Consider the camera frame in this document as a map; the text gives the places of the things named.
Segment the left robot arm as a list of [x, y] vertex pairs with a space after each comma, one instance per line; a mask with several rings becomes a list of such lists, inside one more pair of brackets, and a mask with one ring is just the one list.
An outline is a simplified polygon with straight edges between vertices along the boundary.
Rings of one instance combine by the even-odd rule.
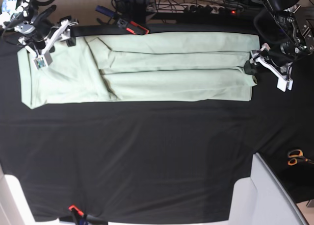
[[[248, 74], [255, 74], [264, 67], [277, 77], [277, 88], [285, 92], [291, 90], [293, 64], [314, 52], [313, 7], [302, 7], [299, 0], [261, 0], [264, 9], [255, 16], [253, 23], [264, 39], [258, 50], [250, 52], [245, 64]], [[279, 28], [277, 39], [268, 37], [259, 27], [259, 20], [269, 15]]]

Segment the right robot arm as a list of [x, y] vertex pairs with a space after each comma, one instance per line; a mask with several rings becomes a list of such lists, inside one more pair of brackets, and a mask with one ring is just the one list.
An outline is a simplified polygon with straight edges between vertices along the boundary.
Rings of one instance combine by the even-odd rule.
[[53, 24], [49, 16], [56, 10], [55, 0], [13, 0], [15, 9], [1, 9], [1, 39], [11, 45], [25, 48], [36, 68], [45, 68], [52, 63], [51, 53], [55, 42], [76, 45], [72, 27], [79, 22], [71, 16], [61, 18]]

